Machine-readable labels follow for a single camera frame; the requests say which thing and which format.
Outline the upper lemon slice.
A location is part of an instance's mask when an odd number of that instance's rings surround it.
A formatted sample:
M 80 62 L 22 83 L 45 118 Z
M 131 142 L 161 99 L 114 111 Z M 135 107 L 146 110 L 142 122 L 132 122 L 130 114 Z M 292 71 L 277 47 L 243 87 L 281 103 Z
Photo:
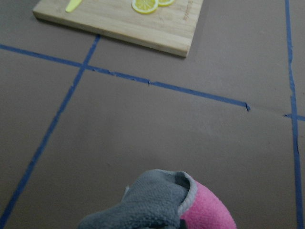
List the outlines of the upper lemon slice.
M 158 0 L 159 7 L 167 7 L 173 4 L 175 0 Z

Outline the lemon slice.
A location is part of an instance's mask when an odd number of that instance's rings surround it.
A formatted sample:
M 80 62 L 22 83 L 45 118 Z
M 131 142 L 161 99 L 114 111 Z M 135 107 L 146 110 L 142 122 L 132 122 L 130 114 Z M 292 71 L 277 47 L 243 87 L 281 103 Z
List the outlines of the lemon slice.
M 167 7 L 173 4 L 175 0 L 158 0 L 159 7 Z
M 150 14 L 157 10 L 158 0 L 133 0 L 132 8 L 140 14 Z

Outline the bamboo cutting board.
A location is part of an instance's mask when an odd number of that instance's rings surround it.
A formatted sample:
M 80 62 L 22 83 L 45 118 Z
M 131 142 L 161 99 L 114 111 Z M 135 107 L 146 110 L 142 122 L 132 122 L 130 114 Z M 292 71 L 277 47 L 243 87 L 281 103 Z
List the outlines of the bamboo cutting board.
M 67 0 L 41 0 L 37 19 L 187 57 L 203 1 L 176 0 L 151 14 L 140 14 L 130 0 L 84 0 L 66 12 Z

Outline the yellow plastic knife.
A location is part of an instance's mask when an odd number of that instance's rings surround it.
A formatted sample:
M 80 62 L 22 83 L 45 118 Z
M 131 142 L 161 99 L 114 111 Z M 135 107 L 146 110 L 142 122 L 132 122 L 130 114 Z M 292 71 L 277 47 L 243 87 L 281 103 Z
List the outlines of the yellow plastic knife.
M 65 8 L 65 12 L 67 13 L 73 12 L 81 3 L 82 0 L 70 0 Z

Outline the lower lemon slice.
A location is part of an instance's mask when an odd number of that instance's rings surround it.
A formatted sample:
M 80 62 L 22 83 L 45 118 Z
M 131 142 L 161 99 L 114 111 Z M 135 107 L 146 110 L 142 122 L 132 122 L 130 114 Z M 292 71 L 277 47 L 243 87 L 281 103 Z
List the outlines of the lower lemon slice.
M 132 8 L 140 14 L 150 14 L 157 10 L 158 0 L 133 0 Z

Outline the grey and pink cloth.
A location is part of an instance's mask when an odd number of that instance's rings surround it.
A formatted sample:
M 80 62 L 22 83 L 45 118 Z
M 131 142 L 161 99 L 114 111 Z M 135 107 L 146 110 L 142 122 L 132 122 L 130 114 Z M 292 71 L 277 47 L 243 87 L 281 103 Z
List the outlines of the grey and pink cloth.
M 184 171 L 154 169 L 127 187 L 119 204 L 86 216 L 80 229 L 235 229 L 226 206 Z

